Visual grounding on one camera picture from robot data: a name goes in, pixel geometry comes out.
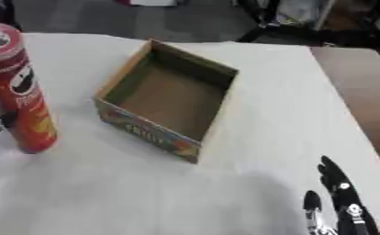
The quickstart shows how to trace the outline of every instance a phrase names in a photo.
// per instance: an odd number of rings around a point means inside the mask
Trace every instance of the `cardboard box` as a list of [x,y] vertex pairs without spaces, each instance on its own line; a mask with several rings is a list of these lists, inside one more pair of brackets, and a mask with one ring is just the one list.
[[238,71],[150,40],[95,95],[100,117],[189,162]]

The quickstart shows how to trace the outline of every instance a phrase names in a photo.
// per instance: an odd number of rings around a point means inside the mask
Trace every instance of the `table surface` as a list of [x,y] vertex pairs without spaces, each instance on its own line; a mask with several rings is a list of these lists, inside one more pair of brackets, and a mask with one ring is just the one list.
[[380,158],[308,48],[175,44],[240,70],[193,165],[95,113],[95,90],[143,41],[26,42],[60,139],[25,155],[0,136],[0,235],[307,234],[307,190],[335,220],[317,172],[323,154],[351,177],[380,229]]
[[380,55],[368,49],[312,52],[380,155]]

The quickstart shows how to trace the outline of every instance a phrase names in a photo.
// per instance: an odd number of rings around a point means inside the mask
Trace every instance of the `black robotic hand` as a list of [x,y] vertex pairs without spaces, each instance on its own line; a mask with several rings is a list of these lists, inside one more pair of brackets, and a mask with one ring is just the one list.
[[[338,216],[337,233],[339,235],[378,235],[373,217],[363,205],[354,185],[342,169],[330,158],[323,156],[319,171],[320,181],[330,192]],[[321,201],[317,193],[307,192],[304,209],[307,227],[311,234],[335,233],[324,224],[320,214]]]

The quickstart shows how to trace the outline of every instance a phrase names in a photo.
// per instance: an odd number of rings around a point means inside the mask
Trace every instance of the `red pringles can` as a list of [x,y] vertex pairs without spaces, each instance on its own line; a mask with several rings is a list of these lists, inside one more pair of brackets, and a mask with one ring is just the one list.
[[17,112],[9,131],[23,151],[44,151],[57,139],[21,34],[0,24],[0,115],[8,112]]

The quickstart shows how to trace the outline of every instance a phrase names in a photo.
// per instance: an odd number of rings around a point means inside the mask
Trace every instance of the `gray floor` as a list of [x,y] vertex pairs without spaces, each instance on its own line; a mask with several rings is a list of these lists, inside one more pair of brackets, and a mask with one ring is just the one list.
[[132,7],[112,0],[18,0],[16,5],[25,31],[198,42],[234,40],[254,26],[230,0],[191,0],[177,7]]

